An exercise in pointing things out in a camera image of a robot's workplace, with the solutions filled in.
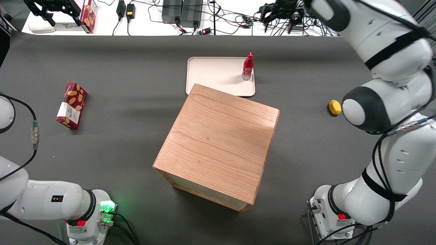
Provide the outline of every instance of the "wooden box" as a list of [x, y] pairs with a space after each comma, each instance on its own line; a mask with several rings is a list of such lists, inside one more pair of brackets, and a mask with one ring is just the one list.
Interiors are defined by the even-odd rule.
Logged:
[[253, 206], [279, 110], [195, 84], [153, 167], [174, 187]]

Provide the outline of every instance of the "black box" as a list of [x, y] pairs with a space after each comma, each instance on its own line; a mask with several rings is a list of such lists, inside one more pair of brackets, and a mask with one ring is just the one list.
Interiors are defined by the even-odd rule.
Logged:
[[181, 23], [183, 27], [200, 28], [203, 0], [184, 0]]
[[162, 22], [180, 24], [182, 16], [182, 0], [163, 0], [162, 3]]

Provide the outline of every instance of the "yellow object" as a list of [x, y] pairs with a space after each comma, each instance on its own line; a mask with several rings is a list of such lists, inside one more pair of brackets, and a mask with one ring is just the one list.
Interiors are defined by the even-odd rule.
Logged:
[[337, 100], [330, 101], [328, 109], [333, 115], [339, 115], [342, 112], [341, 104]]

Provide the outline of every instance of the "red bottle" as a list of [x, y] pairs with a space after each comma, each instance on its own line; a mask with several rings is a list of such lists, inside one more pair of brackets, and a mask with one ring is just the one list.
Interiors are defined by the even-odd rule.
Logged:
[[250, 80], [251, 73], [253, 72], [254, 62], [253, 62], [254, 54], [249, 52], [247, 55], [247, 59], [244, 62], [244, 68], [242, 69], [242, 79]]

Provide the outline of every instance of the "white table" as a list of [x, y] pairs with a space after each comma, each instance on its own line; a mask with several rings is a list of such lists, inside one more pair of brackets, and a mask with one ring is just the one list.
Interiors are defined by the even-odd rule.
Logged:
[[[105, 1], [108, 4], [112, 2], [112, 0], [100, 0]], [[130, 0], [124, 0], [126, 4], [130, 3]], [[96, 20], [96, 26], [94, 29], [93, 34], [87, 34], [85, 31], [55, 31], [52, 33], [47, 34], [37, 34], [37, 35], [99, 35], [99, 36], [110, 36], [112, 35], [112, 31], [114, 27], [118, 23], [118, 16], [116, 15], [115, 11], [118, 5], [118, 0], [115, 0], [111, 6], [107, 6], [104, 3], [98, 2], [95, 0], [98, 9], [97, 14], [97, 20]], [[247, 16], [252, 16], [255, 12], [259, 10], [260, 6], [263, 6], [265, 4], [265, 0], [217, 0], [216, 1], [219, 5], [221, 5], [222, 9], [233, 11], [236, 13], [242, 13]], [[180, 35], [181, 32], [177, 30], [176, 28], [172, 27], [169, 24], [164, 23], [156, 23], [152, 22], [150, 18], [153, 21], [162, 21], [161, 14], [162, 14], [162, 7], [155, 7], [152, 6], [153, 1], [151, 0], [138, 0], [133, 1], [133, 3], [136, 6], [136, 14], [135, 19], [132, 19], [130, 21], [129, 25], [129, 33], [132, 36], [175, 36]], [[201, 20], [201, 26], [199, 30], [210, 27], [213, 29], [213, 21], [209, 20], [209, 17], [212, 16], [212, 12], [209, 10], [208, 7], [208, 1], [204, 0], [203, 5], [203, 11], [207, 13], [203, 13], [202, 20]], [[226, 15], [225, 18], [228, 20], [234, 20], [237, 15], [229, 14]], [[42, 20], [40, 16], [34, 16], [32, 13], [30, 13], [29, 17], [27, 18], [26, 24], [24, 25], [22, 31], [29, 34], [34, 34], [29, 30], [28, 24], [29, 23], [35, 23], [40, 22], [42, 24], [47, 24], [46, 21]], [[227, 33], [233, 33], [238, 27], [232, 26], [229, 23], [225, 22], [224, 20], [217, 19], [216, 20], [216, 29], [219, 31], [227, 32]], [[185, 28], [186, 31], [192, 32], [193, 28]], [[268, 29], [268, 31], [265, 33], [265, 27], [262, 23], [256, 22], [252, 26], [252, 29], [243, 29], [239, 28], [238, 31], [234, 35], [238, 36], [270, 36], [271, 33], [274, 34], [276, 31], [279, 30], [276, 28], [275, 30]], [[308, 35], [313, 36], [321, 36], [321, 29], [319, 27], [310, 27], [307, 30], [305, 30], [305, 33]], [[222, 32], [217, 32], [217, 35], [228, 35], [224, 34]], [[118, 25], [116, 31], [116, 36], [127, 36], [127, 19], [124, 17], [121, 21], [121, 23]], [[303, 32], [293, 32], [290, 35], [292, 36], [302, 36]]]

